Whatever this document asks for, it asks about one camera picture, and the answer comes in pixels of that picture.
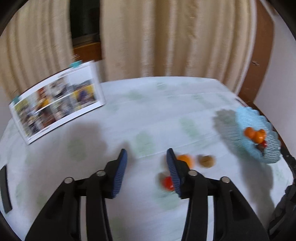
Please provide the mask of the small orange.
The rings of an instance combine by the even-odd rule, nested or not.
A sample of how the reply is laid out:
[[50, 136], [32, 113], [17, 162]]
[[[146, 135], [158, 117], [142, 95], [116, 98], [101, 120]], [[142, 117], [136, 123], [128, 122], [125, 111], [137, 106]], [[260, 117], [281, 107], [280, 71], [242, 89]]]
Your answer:
[[255, 134], [254, 138], [252, 139], [252, 141], [255, 144], [259, 144], [263, 140], [265, 140], [265, 138], [266, 138], [266, 132], [265, 132], [265, 130], [264, 129], [260, 129], [260, 130], [257, 130], [256, 131], [256, 134]]

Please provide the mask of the black flat device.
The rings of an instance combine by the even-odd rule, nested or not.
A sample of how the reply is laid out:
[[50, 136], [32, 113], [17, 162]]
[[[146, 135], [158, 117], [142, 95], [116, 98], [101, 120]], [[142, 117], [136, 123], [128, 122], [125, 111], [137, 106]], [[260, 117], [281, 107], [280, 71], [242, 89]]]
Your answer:
[[0, 179], [1, 179], [1, 198], [4, 207], [4, 212], [9, 213], [13, 207], [11, 205], [9, 187], [8, 187], [8, 175], [7, 175], [7, 165], [4, 165], [1, 168], [0, 172]]

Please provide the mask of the brown round fruit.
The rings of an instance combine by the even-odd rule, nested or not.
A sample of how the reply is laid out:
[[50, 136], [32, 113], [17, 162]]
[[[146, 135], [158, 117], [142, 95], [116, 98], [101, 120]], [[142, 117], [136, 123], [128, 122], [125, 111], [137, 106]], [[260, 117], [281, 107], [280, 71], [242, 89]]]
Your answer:
[[211, 168], [216, 164], [216, 159], [211, 155], [207, 155], [207, 156], [200, 155], [198, 157], [198, 162], [204, 168]]

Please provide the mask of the large orange fruit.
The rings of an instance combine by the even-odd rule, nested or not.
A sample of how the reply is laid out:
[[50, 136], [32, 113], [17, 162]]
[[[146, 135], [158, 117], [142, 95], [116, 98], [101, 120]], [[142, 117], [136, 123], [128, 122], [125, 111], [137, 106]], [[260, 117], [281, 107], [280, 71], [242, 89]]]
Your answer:
[[177, 159], [185, 162], [190, 169], [194, 168], [194, 159], [189, 154], [182, 154], [177, 156]]

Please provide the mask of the small red tomato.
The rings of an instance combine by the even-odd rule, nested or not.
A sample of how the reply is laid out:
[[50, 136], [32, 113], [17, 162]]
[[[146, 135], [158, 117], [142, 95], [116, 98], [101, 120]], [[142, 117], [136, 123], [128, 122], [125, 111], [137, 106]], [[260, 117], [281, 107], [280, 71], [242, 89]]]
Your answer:
[[171, 176], [166, 176], [161, 180], [161, 185], [163, 189], [165, 189], [168, 192], [174, 191], [174, 185], [171, 179]]

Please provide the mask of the light blue plastic basket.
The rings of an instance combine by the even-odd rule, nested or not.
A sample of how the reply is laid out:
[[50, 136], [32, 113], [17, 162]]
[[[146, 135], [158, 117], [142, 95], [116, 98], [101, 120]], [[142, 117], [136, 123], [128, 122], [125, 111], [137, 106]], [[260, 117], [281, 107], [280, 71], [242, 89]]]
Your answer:
[[273, 164], [280, 160], [280, 140], [265, 116], [251, 107], [239, 107], [235, 121], [240, 142], [255, 160]]

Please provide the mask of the teal binder clip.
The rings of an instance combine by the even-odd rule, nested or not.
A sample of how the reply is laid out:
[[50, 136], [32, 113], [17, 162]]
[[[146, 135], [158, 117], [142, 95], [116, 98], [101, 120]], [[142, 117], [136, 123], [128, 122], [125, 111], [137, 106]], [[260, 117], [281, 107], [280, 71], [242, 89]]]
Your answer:
[[15, 96], [14, 99], [12, 100], [12, 103], [13, 103], [13, 104], [17, 104], [19, 101], [20, 101], [20, 96], [17, 95], [17, 96]]
[[77, 68], [83, 63], [82, 60], [75, 61], [69, 65], [70, 68]]

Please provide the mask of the photo collage calendar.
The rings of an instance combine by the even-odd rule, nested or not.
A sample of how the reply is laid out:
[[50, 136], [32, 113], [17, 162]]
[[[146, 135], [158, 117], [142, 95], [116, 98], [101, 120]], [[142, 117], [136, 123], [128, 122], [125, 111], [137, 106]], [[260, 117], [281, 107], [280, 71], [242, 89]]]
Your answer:
[[27, 145], [106, 103], [98, 63], [67, 68], [20, 95], [9, 105], [14, 123]]

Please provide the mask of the beige curtain left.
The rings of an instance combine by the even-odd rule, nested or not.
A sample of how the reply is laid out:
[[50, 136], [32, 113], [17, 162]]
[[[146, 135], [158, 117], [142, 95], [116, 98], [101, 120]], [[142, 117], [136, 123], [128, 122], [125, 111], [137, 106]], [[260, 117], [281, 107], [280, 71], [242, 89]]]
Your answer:
[[70, 1], [27, 1], [1, 34], [1, 87], [9, 100], [73, 62]]

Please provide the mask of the beige curtain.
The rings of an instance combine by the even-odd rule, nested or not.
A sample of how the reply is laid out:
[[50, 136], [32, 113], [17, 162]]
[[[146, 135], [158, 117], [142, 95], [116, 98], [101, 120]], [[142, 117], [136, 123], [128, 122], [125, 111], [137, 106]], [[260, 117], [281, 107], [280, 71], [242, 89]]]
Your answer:
[[1, 34], [1, 87], [9, 100], [73, 62], [70, 1], [27, 1]]
[[255, 1], [102, 1], [108, 81], [148, 76], [214, 78], [237, 91], [250, 63]]

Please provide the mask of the beige curtain right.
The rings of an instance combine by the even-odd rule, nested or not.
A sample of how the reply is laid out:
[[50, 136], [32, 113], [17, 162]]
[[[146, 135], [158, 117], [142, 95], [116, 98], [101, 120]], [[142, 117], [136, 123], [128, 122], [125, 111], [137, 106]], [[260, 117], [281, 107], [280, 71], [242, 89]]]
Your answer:
[[214, 78], [237, 91], [250, 63], [255, 1], [102, 1], [108, 81], [148, 76]]

